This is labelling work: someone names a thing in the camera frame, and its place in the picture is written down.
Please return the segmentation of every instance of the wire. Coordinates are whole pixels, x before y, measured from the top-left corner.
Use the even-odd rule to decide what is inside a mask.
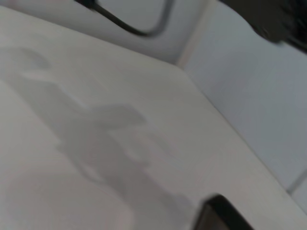
[[[93,3],[92,10],[97,11],[99,14],[105,16],[110,21],[118,25],[120,28],[128,31],[131,34],[142,36],[142,37],[155,37],[161,34],[165,30],[167,23],[169,21],[169,18],[170,18],[170,14],[171,14],[174,2],[175,0],[165,0],[164,9],[163,9],[163,12],[162,12],[162,15],[161,15],[161,18],[158,24],[152,30],[149,30],[149,31],[141,31],[141,30],[138,30],[126,24],[121,19],[111,14],[109,11],[107,11],[105,8],[103,8],[96,2]]]

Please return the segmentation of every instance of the black object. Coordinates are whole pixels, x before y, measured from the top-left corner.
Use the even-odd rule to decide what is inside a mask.
[[[170,18],[171,10],[174,5],[175,0],[165,0],[165,6],[161,15],[161,18],[157,24],[152,30],[150,31],[140,31],[125,22],[123,22],[121,19],[116,17],[115,15],[111,14],[109,11],[107,11],[105,8],[100,6],[96,0],[75,0],[76,2],[80,3],[81,5],[85,6],[86,8],[89,8],[90,10],[96,11],[99,14],[105,16],[108,18],[110,21],[121,27],[122,29],[128,31],[129,33],[132,33],[137,36],[143,36],[143,37],[154,37],[161,32],[164,31],[164,29],[167,26],[167,23]]]
[[[236,208],[222,195],[204,202],[193,230],[253,230]]]
[[[220,0],[261,37],[307,53],[307,0]]]

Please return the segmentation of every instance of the cable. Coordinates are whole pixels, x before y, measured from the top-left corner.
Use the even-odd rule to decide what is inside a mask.
[[[76,0],[76,1],[82,4],[83,6],[105,16],[110,21],[118,25],[120,28],[128,31],[129,33],[142,37],[155,37],[164,31],[169,21],[170,14],[175,2],[175,0],[165,0],[164,9],[158,24],[152,30],[141,31],[123,22],[121,19],[119,19],[118,17],[107,11],[105,8],[100,6],[98,3],[96,3],[95,0]]]

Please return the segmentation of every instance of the white surface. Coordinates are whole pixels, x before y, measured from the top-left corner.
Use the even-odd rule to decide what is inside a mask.
[[[306,55],[265,41],[219,4],[185,70],[289,188],[307,169]]]
[[[165,0],[100,0],[117,17],[149,30],[158,21]],[[206,0],[176,0],[170,24],[157,38],[139,38],[74,0],[0,0],[1,5],[101,38],[116,45],[175,63],[203,12]]]
[[[190,229],[221,193],[256,230],[307,217],[184,72],[0,8],[0,224]]]

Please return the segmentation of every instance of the table surface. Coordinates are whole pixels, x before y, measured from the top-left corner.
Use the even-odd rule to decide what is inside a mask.
[[[177,67],[1,7],[0,73],[0,229],[190,229],[215,193],[307,228]]]

